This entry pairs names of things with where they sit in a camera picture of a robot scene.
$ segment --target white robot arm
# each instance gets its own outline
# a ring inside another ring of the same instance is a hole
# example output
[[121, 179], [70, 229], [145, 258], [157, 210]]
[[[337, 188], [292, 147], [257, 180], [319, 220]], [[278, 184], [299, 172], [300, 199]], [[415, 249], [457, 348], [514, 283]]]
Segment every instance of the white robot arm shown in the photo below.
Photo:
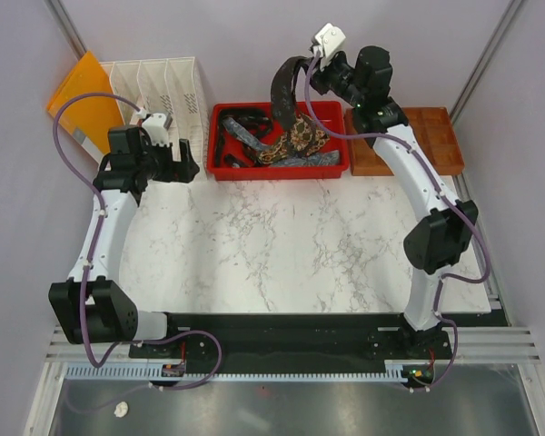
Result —
[[[83, 342], [82, 287], [89, 297], [84, 315], [91, 342], [162, 339], [167, 333], [167, 316], [137, 310], [118, 283], [127, 231], [148, 180], [189, 183], [199, 172], [186, 140], [179, 144], [182, 161], [173, 161], [167, 135], [169, 123], [169, 116], [151, 114], [141, 126], [126, 125], [109, 131], [111, 152], [101, 162], [94, 179], [104, 209], [96, 195], [79, 258], [67, 281], [53, 283], [49, 291], [49, 301], [70, 343]], [[93, 241], [94, 252], [89, 253]]]
[[366, 134], [366, 138], [371, 134], [389, 135], [401, 140], [366, 139], [400, 181], [418, 221], [404, 240], [404, 250], [414, 271], [403, 315], [412, 331], [426, 332], [440, 322], [434, 306], [441, 277], [450, 272], [471, 238], [465, 223], [451, 212], [439, 192], [442, 189], [445, 199], [461, 209], [472, 223], [476, 222], [478, 209], [473, 202], [462, 203], [444, 185], [418, 146], [403, 110], [389, 97], [392, 68], [388, 52], [380, 47], [364, 47], [353, 68], [347, 64], [345, 53], [339, 51], [344, 41], [341, 29], [325, 25], [312, 38], [319, 68], [307, 76], [320, 94], [333, 91], [353, 107], [353, 124], [359, 134]]

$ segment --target orange folder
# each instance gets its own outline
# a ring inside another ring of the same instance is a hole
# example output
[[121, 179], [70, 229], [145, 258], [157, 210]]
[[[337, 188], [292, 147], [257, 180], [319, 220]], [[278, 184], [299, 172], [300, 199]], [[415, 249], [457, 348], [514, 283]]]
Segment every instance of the orange folder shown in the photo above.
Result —
[[[113, 93], [109, 77], [99, 61], [87, 52], [60, 84], [46, 106], [55, 116], [63, 104], [84, 93]], [[61, 126], [97, 161], [109, 153], [107, 132], [123, 125], [117, 102], [108, 97], [85, 98], [69, 106], [61, 118]]]

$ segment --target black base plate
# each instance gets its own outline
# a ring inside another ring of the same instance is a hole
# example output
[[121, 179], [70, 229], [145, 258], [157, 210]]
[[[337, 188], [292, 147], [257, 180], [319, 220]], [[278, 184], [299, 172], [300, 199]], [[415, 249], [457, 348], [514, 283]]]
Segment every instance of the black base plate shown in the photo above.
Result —
[[[507, 325], [502, 311], [447, 315], [459, 326]], [[424, 343], [409, 346], [398, 329], [401, 314], [168, 314], [168, 336], [183, 329], [212, 333], [223, 347], [219, 373], [304, 374], [383, 372], [386, 360], [449, 359], [445, 332], [434, 332]], [[207, 373], [216, 363], [215, 345], [202, 335], [186, 339], [189, 373]], [[132, 347], [132, 358], [178, 359], [180, 343]]]

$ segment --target gray wall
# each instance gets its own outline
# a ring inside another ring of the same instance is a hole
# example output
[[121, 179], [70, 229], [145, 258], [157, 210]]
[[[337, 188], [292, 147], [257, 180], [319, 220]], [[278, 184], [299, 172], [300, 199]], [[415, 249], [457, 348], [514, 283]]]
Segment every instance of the gray wall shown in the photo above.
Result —
[[48, 287], [89, 219], [91, 195], [61, 164], [45, 112], [74, 62], [42, 0], [0, 1], [0, 436], [22, 432], [55, 326]]
[[[508, 0], [64, 0], [100, 60], [195, 55], [208, 103], [267, 101], [275, 71], [331, 22], [391, 52], [393, 96], [452, 106]], [[134, 33], [135, 28], [145, 29]]]
[[545, 0], [525, 6], [457, 129], [507, 306], [545, 363]]

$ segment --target orange tray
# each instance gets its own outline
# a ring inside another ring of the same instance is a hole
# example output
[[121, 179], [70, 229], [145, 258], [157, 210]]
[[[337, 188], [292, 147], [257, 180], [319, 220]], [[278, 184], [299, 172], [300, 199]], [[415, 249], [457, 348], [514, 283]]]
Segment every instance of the orange tray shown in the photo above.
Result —
[[[461, 149], [445, 107], [406, 107], [418, 144], [440, 175], [464, 170]], [[345, 131], [355, 134], [352, 110], [345, 112]], [[362, 139], [349, 141], [353, 175], [392, 175], [390, 168]]]

